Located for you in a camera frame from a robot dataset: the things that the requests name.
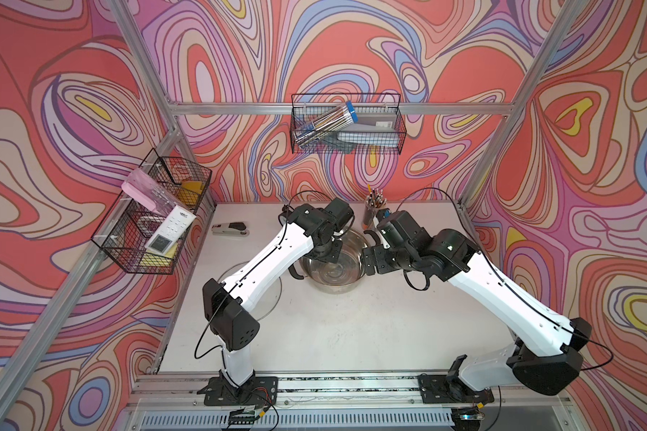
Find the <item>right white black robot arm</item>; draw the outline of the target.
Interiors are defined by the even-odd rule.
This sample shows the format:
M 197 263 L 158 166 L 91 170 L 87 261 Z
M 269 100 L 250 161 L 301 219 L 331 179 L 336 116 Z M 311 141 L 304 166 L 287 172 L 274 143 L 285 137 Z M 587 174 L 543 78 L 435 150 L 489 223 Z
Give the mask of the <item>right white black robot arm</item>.
M 427 283 L 438 278 L 474 298 L 514 334 L 505 348 L 457 357 L 443 378 L 447 397 L 491 402 L 492 387 L 518 384 L 553 396 L 579 377 L 591 325 L 515 287 L 472 239 L 452 228 L 430 235 L 404 210 L 377 221 L 371 235 L 375 244 L 363 254 L 368 275 L 419 272 Z

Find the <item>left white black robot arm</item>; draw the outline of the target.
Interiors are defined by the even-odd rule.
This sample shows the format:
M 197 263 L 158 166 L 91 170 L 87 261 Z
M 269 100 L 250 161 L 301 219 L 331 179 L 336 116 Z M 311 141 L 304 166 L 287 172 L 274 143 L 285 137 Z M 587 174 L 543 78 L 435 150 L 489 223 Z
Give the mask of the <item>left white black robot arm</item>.
M 220 376 L 234 389 L 254 377 L 249 345 L 260 323 L 253 309 L 271 285 L 303 257 L 323 263 L 340 258 L 343 235 L 352 227 L 350 204 L 333 199 L 323 208 L 287 204 L 279 215 L 280 231 L 242 269 L 223 281 L 214 278 L 202 287 L 206 330 L 219 340 Z

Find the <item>glass pot lid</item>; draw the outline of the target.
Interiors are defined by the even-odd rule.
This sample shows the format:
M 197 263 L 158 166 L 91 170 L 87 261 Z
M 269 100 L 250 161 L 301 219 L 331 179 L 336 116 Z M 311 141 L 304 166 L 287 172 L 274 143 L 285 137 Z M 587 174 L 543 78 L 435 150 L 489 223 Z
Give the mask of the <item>glass pot lid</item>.
M 226 269 L 219 278 L 219 283 L 224 283 L 227 278 L 230 278 L 240 269 L 247 264 L 247 261 L 239 262 L 232 267 Z M 262 321 L 269 314 L 271 314 L 278 305 L 282 296 L 282 281 L 281 278 L 276 278 L 267 290 L 263 293 L 260 300 L 256 303 L 250 314 L 256 321 Z

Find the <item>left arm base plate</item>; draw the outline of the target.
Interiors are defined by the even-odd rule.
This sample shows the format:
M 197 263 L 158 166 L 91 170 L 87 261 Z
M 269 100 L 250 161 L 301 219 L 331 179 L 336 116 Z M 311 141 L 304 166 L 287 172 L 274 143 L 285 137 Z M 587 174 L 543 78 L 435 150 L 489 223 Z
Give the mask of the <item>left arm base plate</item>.
M 266 405 L 276 403 L 279 379 L 275 376 L 252 376 L 241 386 L 233 386 L 228 378 L 211 377 L 208 384 L 197 391 L 209 407 Z

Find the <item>stainless steel pot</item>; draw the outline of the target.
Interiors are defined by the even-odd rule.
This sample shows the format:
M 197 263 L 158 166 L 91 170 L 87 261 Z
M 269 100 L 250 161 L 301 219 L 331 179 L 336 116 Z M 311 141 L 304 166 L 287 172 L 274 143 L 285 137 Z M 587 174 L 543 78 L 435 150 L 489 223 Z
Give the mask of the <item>stainless steel pot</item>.
M 372 246 L 363 233 L 352 230 L 343 235 L 337 262 L 321 262 L 303 257 L 294 264 L 295 274 L 312 288 L 329 295 L 343 295 L 355 289 L 366 277 L 363 251 Z

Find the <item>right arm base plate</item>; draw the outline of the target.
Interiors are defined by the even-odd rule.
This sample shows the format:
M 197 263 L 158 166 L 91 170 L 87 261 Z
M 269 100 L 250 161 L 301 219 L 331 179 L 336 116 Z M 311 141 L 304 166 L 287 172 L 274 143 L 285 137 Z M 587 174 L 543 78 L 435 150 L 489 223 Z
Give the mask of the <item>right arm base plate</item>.
M 474 391 L 456 377 L 444 374 L 417 376 L 422 402 L 424 404 L 489 404 L 494 402 L 491 389 Z

